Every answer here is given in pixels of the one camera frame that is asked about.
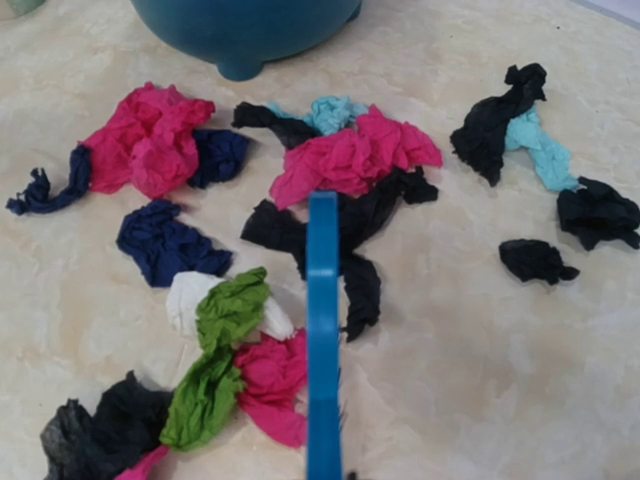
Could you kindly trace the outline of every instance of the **blue plastic handle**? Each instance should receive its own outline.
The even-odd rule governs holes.
[[[343,480],[338,329],[338,197],[310,197],[307,230],[309,441],[307,480]]]

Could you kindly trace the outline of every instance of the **marble surface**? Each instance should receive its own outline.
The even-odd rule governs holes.
[[[0,192],[34,166],[66,178],[69,151],[116,102],[150,80],[217,102],[226,127],[241,100],[302,112],[320,95],[375,102],[432,135],[441,199],[403,206],[362,251],[384,281],[380,326],[343,348],[347,464],[365,479],[640,478],[640,257],[621,243],[587,254],[558,230],[555,196],[524,153],[495,189],[451,152],[476,101],[504,91],[506,68],[549,71],[544,128],[572,171],[640,200],[640,32],[569,0],[365,0],[362,16],[306,54],[234,84],[154,38],[126,0],[50,0],[0,23]],[[276,299],[304,323],[292,259],[239,240],[281,171],[267,132],[240,178],[171,196],[182,220],[236,252],[232,273],[264,265]],[[132,188],[63,212],[0,214],[0,477],[42,478],[38,435],[67,397],[92,409],[135,369],[172,387],[197,357],[114,239],[145,204]],[[582,270],[569,285],[523,286],[498,244],[533,237]],[[345,312],[344,297],[342,311]],[[242,413],[207,448],[172,454],[153,477],[302,479],[304,452],[282,448]]]

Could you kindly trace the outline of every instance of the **crumpled paper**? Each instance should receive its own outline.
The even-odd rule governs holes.
[[[394,167],[442,166],[442,153],[428,135],[409,123],[386,118],[372,106],[356,120],[358,131],[311,139],[285,155],[284,173],[270,194],[282,210],[306,200],[315,190],[352,196],[369,192]]]
[[[560,229],[578,237],[585,250],[602,241],[622,240],[640,249],[640,208],[604,182],[578,179],[584,188],[563,190],[558,196]]]
[[[565,265],[560,251],[542,240],[509,240],[500,244],[500,260],[521,282],[539,279],[549,285],[574,280],[577,268]]]
[[[134,468],[127,469],[115,480],[147,480],[153,467],[158,465],[169,454],[169,447],[162,445],[153,452],[145,455]]]
[[[245,384],[233,366],[232,345],[262,320],[269,285],[264,268],[255,268],[212,288],[198,305],[202,356],[176,388],[169,419],[160,435],[164,445],[188,452],[206,445],[226,424]]]
[[[451,134],[451,144],[460,160],[490,186],[495,187],[500,181],[509,122],[533,107],[536,100],[546,100],[543,90],[546,80],[547,72],[538,63],[521,69],[515,65],[509,67],[504,79],[511,85],[509,91],[476,103],[465,117],[464,125]]]
[[[189,99],[173,85],[137,88],[83,142],[92,150],[91,190],[114,193],[132,183],[156,199],[184,185],[199,165],[193,130],[214,112],[213,102]]]
[[[536,173],[552,192],[578,188],[578,179],[569,173],[571,152],[542,130],[535,106],[509,122],[505,148],[507,151],[526,148]]]
[[[432,202],[438,198],[438,189],[426,181],[422,167],[410,173],[395,168],[366,195],[338,197],[340,268],[349,299],[344,328],[348,342],[357,339],[366,326],[375,325],[380,317],[380,277],[373,263],[354,250],[388,223],[399,198],[408,204]],[[273,203],[263,200],[247,219],[240,238],[290,253],[300,275],[306,277],[307,226],[290,210],[278,210]]]
[[[207,188],[210,183],[228,182],[244,166],[249,139],[231,130],[194,130],[200,165],[189,179],[194,188]]]
[[[223,278],[199,272],[182,272],[173,277],[167,295],[167,315],[171,325],[185,337],[197,337],[196,309],[209,291],[224,282]],[[276,338],[285,340],[294,333],[289,315],[269,297],[264,303],[264,318],[258,329]]]
[[[242,102],[233,110],[233,128],[268,128],[286,149],[296,148],[319,133],[297,118],[281,118],[269,108]]]
[[[176,273],[195,270],[224,275],[231,252],[216,250],[211,240],[193,227],[175,220],[180,207],[154,200],[124,218],[116,240],[133,257],[152,287],[169,287]]]
[[[133,372],[102,394],[92,416],[69,400],[40,434],[46,480],[112,480],[160,446],[171,392],[150,391]]]
[[[269,109],[280,118],[297,118],[320,132],[333,135],[356,121],[369,111],[362,103],[354,103],[349,97],[320,97],[311,105],[311,113],[299,117],[283,111],[277,103],[269,103]]]
[[[267,334],[255,345],[243,345],[234,365],[247,384],[238,406],[276,442],[299,448],[307,443],[307,418],[294,409],[307,385],[307,332],[279,342]]]
[[[50,196],[51,183],[43,168],[31,171],[33,181],[24,192],[7,201],[7,208],[16,215],[53,213],[80,200],[89,191],[91,150],[78,145],[69,158],[69,182],[60,193]]]

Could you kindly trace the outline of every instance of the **pot foot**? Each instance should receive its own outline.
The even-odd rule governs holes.
[[[355,11],[349,17],[349,20],[347,20],[347,23],[353,22],[356,18],[358,18],[360,16],[361,11],[362,11],[362,2],[360,2],[360,4],[356,7]]]
[[[240,61],[218,62],[218,72],[227,80],[244,82],[256,77],[262,70],[262,62]]]

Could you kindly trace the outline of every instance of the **teal bowl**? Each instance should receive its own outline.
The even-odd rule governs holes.
[[[230,80],[255,77],[264,62],[295,55],[336,33],[362,0],[131,0],[172,47],[215,63]]]

